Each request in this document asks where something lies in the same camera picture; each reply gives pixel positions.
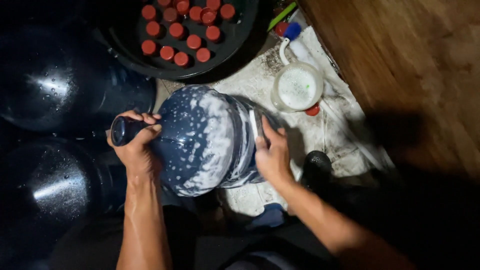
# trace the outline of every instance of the wooden cabinet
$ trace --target wooden cabinet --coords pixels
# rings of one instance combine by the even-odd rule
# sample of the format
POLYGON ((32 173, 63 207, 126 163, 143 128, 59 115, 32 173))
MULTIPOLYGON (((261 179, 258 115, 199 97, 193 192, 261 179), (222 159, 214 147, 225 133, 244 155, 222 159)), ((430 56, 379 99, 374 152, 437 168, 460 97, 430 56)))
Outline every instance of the wooden cabinet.
POLYGON ((396 164, 480 179, 480 1, 298 2, 396 164))

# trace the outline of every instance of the person's left hand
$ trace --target person's left hand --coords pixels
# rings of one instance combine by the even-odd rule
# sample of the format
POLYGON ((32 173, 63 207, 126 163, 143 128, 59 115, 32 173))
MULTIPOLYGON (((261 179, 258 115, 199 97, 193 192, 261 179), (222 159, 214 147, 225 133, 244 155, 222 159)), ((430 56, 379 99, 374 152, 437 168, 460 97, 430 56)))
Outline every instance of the person's left hand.
POLYGON ((117 156, 127 168, 127 178, 134 180, 139 178, 137 176, 145 174, 153 174, 154 178, 158 178, 161 170, 160 160, 152 153, 148 143, 155 139, 162 130, 161 125, 155 124, 160 119, 160 115, 138 114, 129 110, 119 114, 117 117, 119 116, 130 117, 151 124, 151 126, 142 129, 131 142, 121 147, 113 146, 110 130, 107 132, 107 142, 115 149, 117 156))

